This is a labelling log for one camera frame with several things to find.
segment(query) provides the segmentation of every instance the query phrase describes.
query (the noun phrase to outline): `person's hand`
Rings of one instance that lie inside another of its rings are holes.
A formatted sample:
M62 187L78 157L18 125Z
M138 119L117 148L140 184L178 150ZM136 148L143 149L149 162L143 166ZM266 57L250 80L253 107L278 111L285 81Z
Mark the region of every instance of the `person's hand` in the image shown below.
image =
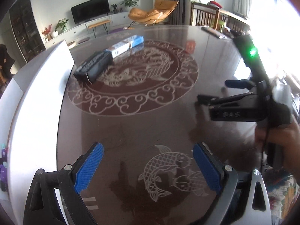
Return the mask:
M255 129L255 141L263 144L266 129ZM292 173L300 184L300 128L296 119L287 128L272 128L269 130L267 143L278 144L283 147L283 166Z

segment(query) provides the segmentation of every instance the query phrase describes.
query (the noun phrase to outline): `circular engraved pattern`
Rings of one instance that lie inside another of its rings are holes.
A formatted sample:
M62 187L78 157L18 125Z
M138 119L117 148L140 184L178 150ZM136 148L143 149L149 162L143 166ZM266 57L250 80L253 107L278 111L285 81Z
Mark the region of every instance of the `circular engraved pattern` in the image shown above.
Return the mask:
M72 75L71 102L99 116L128 116L157 109L186 94L198 78L198 66L182 48L146 40L121 54L92 85Z

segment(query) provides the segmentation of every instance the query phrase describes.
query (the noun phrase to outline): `person in black clothing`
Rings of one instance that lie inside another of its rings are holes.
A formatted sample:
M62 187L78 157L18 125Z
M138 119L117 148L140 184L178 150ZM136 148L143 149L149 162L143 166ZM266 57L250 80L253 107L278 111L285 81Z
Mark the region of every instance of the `person in black clothing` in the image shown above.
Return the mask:
M11 80L13 74L11 74L10 69L15 63L15 60L12 59L7 53L6 45L0 44L0 69L1 73L5 78Z

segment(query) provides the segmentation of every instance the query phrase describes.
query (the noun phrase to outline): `green light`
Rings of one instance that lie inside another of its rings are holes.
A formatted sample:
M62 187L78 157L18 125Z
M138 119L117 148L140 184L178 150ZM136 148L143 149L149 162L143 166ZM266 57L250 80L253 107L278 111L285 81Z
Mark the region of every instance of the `green light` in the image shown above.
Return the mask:
M257 49L255 47L253 47L251 50L250 50L250 56L254 57L257 53Z

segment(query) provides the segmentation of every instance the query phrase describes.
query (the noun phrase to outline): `black television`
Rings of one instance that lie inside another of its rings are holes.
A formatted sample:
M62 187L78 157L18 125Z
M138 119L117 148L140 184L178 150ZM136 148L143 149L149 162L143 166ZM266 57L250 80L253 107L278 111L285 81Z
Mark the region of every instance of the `black television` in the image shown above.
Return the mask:
M110 12L108 0L90 0L71 8L74 23L87 21L93 17Z

